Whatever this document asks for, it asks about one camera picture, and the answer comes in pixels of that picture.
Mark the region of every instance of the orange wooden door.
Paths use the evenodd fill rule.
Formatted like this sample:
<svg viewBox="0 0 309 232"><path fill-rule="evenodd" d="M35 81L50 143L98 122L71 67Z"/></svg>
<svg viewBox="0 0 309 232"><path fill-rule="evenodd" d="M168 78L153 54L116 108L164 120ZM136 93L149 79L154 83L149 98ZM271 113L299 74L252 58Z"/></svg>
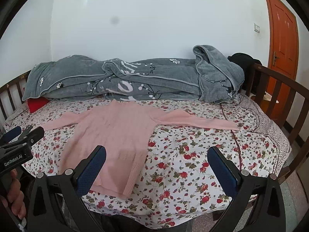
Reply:
<svg viewBox="0 0 309 232"><path fill-rule="evenodd" d="M268 68L295 80L298 65L298 30L294 14L280 1L267 0L270 23L270 52ZM272 95L276 80L270 78L267 92ZM282 84L278 101L271 115L277 119L282 113L289 87Z"/></svg>

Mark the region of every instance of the folded gray blanket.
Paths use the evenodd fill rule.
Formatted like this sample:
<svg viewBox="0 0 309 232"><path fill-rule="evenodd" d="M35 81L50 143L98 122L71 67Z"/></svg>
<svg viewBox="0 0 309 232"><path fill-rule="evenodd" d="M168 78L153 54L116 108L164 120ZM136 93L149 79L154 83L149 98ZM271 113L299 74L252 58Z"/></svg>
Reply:
<svg viewBox="0 0 309 232"><path fill-rule="evenodd" d="M82 55L36 65L23 100L84 100L104 95L120 101L199 99L220 103L234 98L244 72L210 45L193 48L195 59L156 58L128 63L96 61Z"/></svg>

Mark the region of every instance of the blue gripper pad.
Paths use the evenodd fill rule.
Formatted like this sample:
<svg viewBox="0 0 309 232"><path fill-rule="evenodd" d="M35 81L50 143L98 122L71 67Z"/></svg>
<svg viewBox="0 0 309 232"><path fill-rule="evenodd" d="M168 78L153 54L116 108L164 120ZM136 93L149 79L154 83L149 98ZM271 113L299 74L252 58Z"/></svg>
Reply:
<svg viewBox="0 0 309 232"><path fill-rule="evenodd" d="M20 134L21 134L21 127L17 126L13 128L12 130L8 131L7 133L3 134L2 141L4 143L9 143L10 141L15 139Z"/></svg>
<svg viewBox="0 0 309 232"><path fill-rule="evenodd" d="M221 158L219 154L215 151L214 147L210 147L208 149L207 160L211 169L216 175L216 178L218 179L224 193L227 196L235 198L235 196L237 195L237 179L229 170L226 162L223 161L223 158Z"/></svg>
<svg viewBox="0 0 309 232"><path fill-rule="evenodd" d="M95 178L98 176L102 166L104 165L106 160L105 147L97 146L85 160L89 160L87 161L88 164L81 172L76 184L76 193L78 197L82 197L83 195L88 194L93 182L95 181Z"/></svg>

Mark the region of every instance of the wooden bed frame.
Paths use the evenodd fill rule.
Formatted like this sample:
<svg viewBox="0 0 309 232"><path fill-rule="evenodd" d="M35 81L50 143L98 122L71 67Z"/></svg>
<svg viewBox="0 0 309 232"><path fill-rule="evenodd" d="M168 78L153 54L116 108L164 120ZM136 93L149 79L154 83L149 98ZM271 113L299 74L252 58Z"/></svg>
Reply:
<svg viewBox="0 0 309 232"><path fill-rule="evenodd" d="M305 98L302 109L301 109L300 114L299 114L299 117L296 121L296 124L295 124L294 128L292 129L292 131L290 132L290 134L288 136L288 140L289 140L290 144L292 144L294 142L294 140L296 139L296 137L298 136L298 134L299 134L304 122L305 122L308 111L309 111L309 90L307 88L305 88L304 86L302 86L301 84L291 80L290 78L288 78L288 77L286 77L286 76L284 76L284 75L282 75L282 74L280 74L276 71L273 71L273 70L271 70L267 67L261 66L259 64L254 64L252 66L252 69L251 69L248 87L247 87L247 91L246 91L247 96L250 95L252 85L253 85L254 75L255 75L256 72L261 73L260 82L259 82L259 85L257 87L257 93L256 93L256 96L255 96L255 99L254 99L254 101L259 106L261 105L262 99L264 97L269 78L273 77L274 79L277 80L276 85L275 85L275 89L274 89L274 92L273 92L273 95L272 95L272 99L269 103L268 109L266 110L266 115L268 117L271 116L271 113L274 109L274 106L275 106L277 97L279 95L279 91L280 91L282 83L286 84L287 86L290 87L288 99L285 103L282 114L281 114L279 119L275 120L275 123L280 128L282 128L283 125L286 122L286 118L288 117L289 111L291 110L291 107L292 107L296 93L299 93L300 95L302 95ZM22 95L22 91L21 91L20 82L24 79L27 81L29 73L30 73L30 71L16 77L15 79L11 80L10 82L5 84L4 86L0 87L0 94L5 93L5 92L8 94L10 104L11 104L13 111L16 109L16 106L14 105L14 102L13 102L10 87L13 86L13 85L17 86L20 101L21 101L21 103L24 103L22 101L23 95ZM4 119L6 120L8 115L5 112L1 98L0 98L0 108L1 108L2 114L4 116ZM309 153L309 137L307 138L305 143L302 145L301 150L298 152L297 156L293 159L291 164L289 166L281 169L279 176L278 176L280 183L284 182L285 179L289 175L291 175L291 173L294 172L305 161L308 153Z"/></svg>

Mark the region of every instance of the pink sweater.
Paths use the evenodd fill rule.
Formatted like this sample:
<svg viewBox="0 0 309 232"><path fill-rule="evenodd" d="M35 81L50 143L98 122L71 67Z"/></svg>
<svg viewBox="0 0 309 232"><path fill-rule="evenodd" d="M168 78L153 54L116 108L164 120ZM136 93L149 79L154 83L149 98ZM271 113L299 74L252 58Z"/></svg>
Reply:
<svg viewBox="0 0 309 232"><path fill-rule="evenodd" d="M238 130L234 122L199 118L177 109L166 112L152 106L113 100L80 114L65 112L42 125L44 130L78 124L61 155L60 173L75 168L97 145L106 148L104 166L91 189L127 199L147 155L148 140L156 125L187 125L202 128Z"/></svg>

